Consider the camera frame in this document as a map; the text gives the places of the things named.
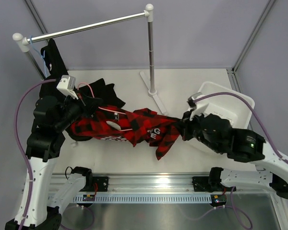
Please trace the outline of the pink clothes hanger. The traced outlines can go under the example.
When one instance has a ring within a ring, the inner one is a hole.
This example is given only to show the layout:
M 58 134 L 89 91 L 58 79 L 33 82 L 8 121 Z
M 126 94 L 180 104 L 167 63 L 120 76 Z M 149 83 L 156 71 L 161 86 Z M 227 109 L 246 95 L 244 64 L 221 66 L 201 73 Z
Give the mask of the pink clothes hanger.
M 79 90 L 79 89 L 80 89 L 80 86 L 83 85 L 83 84 L 86 85 L 86 86 L 89 88 L 92 97 L 95 98 L 94 92 L 93 92 L 91 86 L 90 86 L 88 83 L 86 83 L 86 82 L 80 82 L 80 83 L 78 84 L 78 86 L 77 86 L 77 90 Z M 106 109 L 106 108 L 103 108 L 103 107 L 100 107 L 100 106 L 99 106 L 98 108 L 99 108 L 100 110 L 103 110 L 103 111 L 111 112 L 111 113 L 113 113 L 114 115 L 118 115 L 118 114 L 125 115 L 125 113 L 123 113 L 123 112 L 118 112 L 118 111 L 109 110 L 109 109 Z M 120 127 L 118 124 L 116 124 L 116 123 L 114 123 L 114 122 L 110 122 L 110 121 L 107 121 L 107 124 L 108 124 L 109 126 L 111 126 L 112 128 L 120 131 L 120 132 L 127 132 L 127 131 L 131 131 L 131 130 L 132 130 L 131 128 L 129 128 L 129 129 L 121 129 L 121 127 Z

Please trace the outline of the red black plaid shirt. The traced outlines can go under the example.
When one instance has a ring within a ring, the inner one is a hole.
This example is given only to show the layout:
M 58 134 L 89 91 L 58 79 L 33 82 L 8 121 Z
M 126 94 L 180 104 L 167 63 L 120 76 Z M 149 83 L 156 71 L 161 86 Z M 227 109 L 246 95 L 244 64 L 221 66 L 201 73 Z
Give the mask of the red black plaid shirt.
M 148 108 L 129 112 L 108 106 L 99 109 L 93 117 L 79 118 L 68 129 L 75 140 L 127 141 L 133 146 L 145 141 L 156 147 L 158 160 L 163 158 L 179 138 L 178 118 L 159 115 Z

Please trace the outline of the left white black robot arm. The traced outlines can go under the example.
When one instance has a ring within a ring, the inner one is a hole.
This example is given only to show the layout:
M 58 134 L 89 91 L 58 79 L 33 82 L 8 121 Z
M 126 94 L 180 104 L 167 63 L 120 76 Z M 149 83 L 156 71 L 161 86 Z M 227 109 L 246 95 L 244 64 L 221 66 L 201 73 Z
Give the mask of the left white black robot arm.
M 18 214 L 6 223 L 5 229 L 57 230 L 63 212 L 76 194 L 97 190 L 92 171 L 77 166 L 54 197 L 48 197 L 52 173 L 65 141 L 64 130 L 78 118 L 92 115 L 102 102 L 101 98 L 84 101 L 70 96 L 63 103 L 54 96 L 36 102 L 31 135 L 22 150 L 27 165 L 23 198 Z

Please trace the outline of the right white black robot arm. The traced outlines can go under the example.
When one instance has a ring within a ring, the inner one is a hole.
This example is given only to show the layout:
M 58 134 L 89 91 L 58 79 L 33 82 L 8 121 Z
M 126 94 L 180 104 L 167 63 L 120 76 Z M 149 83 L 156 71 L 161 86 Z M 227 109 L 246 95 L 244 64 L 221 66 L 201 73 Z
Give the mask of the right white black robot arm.
M 288 200 L 288 163 L 273 151 L 261 135 L 248 129 L 233 128 L 230 121 L 217 115 L 183 114 L 179 123 L 184 141 L 196 139 L 217 154 L 240 162 L 261 166 L 261 171 L 235 171 L 213 167 L 206 179 L 193 184 L 206 192 L 221 192 L 233 187 L 253 187 L 275 192 Z

